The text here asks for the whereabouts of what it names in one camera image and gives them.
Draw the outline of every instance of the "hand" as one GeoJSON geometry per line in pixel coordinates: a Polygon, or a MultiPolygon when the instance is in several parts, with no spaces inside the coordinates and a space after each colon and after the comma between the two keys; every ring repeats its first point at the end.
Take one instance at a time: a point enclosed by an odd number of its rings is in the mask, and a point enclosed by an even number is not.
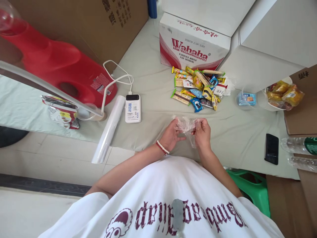
{"type": "Polygon", "coordinates": [[[159,140],[161,145],[171,152],[176,143],[180,140],[186,140],[186,137],[177,137],[178,134],[182,133],[177,127],[178,118],[175,118],[165,129],[162,138],[159,140]]]}
{"type": "Polygon", "coordinates": [[[196,120],[196,131],[192,132],[195,135],[195,143],[198,149],[210,149],[210,126],[206,118],[196,120]]]}

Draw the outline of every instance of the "white beaded bracelet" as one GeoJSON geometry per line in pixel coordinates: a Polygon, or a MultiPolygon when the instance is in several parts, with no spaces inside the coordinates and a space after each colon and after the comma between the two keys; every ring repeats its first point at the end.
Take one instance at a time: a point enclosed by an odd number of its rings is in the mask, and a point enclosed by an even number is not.
{"type": "Polygon", "coordinates": [[[156,143],[162,148],[162,150],[165,151],[166,154],[169,154],[169,151],[164,148],[164,146],[161,145],[161,143],[157,140],[156,143]]]}

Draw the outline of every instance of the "dark floor edge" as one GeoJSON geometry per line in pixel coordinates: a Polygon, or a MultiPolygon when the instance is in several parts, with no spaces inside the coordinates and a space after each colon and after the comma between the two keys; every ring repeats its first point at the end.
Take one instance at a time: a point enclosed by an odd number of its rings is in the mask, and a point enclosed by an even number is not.
{"type": "Polygon", "coordinates": [[[83,197],[91,188],[90,186],[78,184],[62,183],[6,174],[0,174],[0,186],[33,192],[53,193],[76,197],[83,197]]]}

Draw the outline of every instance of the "white cardboard box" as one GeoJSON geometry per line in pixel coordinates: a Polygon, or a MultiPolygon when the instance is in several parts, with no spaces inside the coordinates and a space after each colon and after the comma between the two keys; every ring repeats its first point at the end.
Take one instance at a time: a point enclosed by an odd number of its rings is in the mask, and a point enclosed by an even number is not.
{"type": "Polygon", "coordinates": [[[159,44],[162,64],[215,70],[230,49],[230,37],[164,13],[159,44]]]}
{"type": "Polygon", "coordinates": [[[240,25],[241,45],[311,67],[317,64],[317,1],[257,0],[240,25]]]}
{"type": "Polygon", "coordinates": [[[232,36],[255,0],[162,0],[163,11],[232,36]]]}
{"type": "Polygon", "coordinates": [[[232,36],[230,52],[219,66],[228,78],[236,81],[236,89],[249,93],[257,93],[303,68],[240,45],[239,29],[232,36]]]}

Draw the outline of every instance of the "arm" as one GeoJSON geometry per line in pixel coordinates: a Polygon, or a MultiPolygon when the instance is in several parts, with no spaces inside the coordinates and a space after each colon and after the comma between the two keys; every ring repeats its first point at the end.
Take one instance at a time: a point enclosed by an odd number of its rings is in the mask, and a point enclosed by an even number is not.
{"type": "MultiPolygon", "coordinates": [[[[174,119],[165,129],[162,138],[159,140],[161,145],[171,151],[176,143],[186,138],[177,137],[180,133],[177,130],[178,119],[174,119]]],[[[131,158],[114,167],[104,176],[102,176],[86,193],[86,195],[94,192],[103,192],[108,196],[113,196],[118,192],[126,182],[130,180],[137,172],[151,163],[160,160],[164,156],[161,148],[154,144],[145,150],[135,154],[131,158]]]]}
{"type": "Polygon", "coordinates": [[[210,126],[206,119],[196,122],[195,142],[202,166],[220,183],[222,183],[234,196],[242,197],[242,193],[240,192],[238,186],[211,150],[210,126]]]}

